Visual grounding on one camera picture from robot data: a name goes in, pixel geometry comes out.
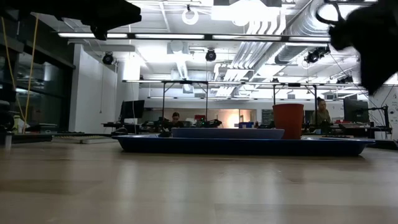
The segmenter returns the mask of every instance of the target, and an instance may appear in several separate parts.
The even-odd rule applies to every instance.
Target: woman
[[[172,120],[173,128],[183,128],[184,127],[184,124],[181,121],[179,121],[179,119],[180,119],[179,113],[174,112],[172,117],[173,117],[173,120]]]
[[[318,119],[317,119],[317,124],[322,124],[323,121],[326,121],[327,123],[331,123],[329,111],[326,109],[326,101],[320,97],[317,98],[318,101]],[[315,124],[315,111],[313,112],[311,116],[311,124]]]

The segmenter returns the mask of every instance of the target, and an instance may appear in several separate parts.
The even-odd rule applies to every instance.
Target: blue tray
[[[193,139],[157,135],[114,136],[126,152],[244,154],[274,156],[357,156],[374,141],[337,138]]]

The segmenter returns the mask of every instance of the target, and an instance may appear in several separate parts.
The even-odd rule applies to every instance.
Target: yellow rope
[[[6,24],[4,23],[4,18],[3,17],[1,18],[1,23],[2,23],[2,34],[4,36],[4,43],[6,45],[6,54],[7,54],[8,68],[10,70],[10,75],[11,75],[11,80],[12,80],[12,87],[14,88],[14,91],[16,91],[17,90],[17,86],[16,86],[16,83],[15,83],[14,75],[12,74],[11,60],[10,60],[10,55],[9,55],[9,52],[8,52]],[[21,103],[19,102],[18,95],[16,95],[16,99],[17,99],[17,104],[18,104],[18,107],[19,107],[19,112],[21,112],[22,119],[26,122],[24,113],[22,112]]]
[[[35,59],[35,47],[36,47],[36,37],[37,37],[37,24],[39,24],[39,15],[36,15],[36,25],[35,25],[35,33],[33,37],[33,48],[32,48],[32,63],[30,63],[30,75],[29,75],[29,82],[27,85],[27,99],[26,99],[26,108],[25,108],[25,118],[27,118],[27,111],[29,107],[29,98],[30,98],[30,81],[32,80],[32,74],[33,74],[33,64],[34,64],[34,59]],[[22,133],[25,134],[25,129],[26,129],[26,122],[24,123],[24,130]]]

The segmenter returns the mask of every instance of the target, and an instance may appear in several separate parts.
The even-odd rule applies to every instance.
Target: computer monitor
[[[120,110],[121,122],[124,122],[124,119],[126,118],[142,118],[142,114],[144,113],[144,103],[145,100],[123,101]]]
[[[368,102],[344,99],[344,120],[351,122],[369,122]]]

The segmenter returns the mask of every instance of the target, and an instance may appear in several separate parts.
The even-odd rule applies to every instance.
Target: red bucket
[[[274,122],[277,129],[284,129],[283,139],[300,139],[304,117],[304,105],[287,103],[274,105]]]

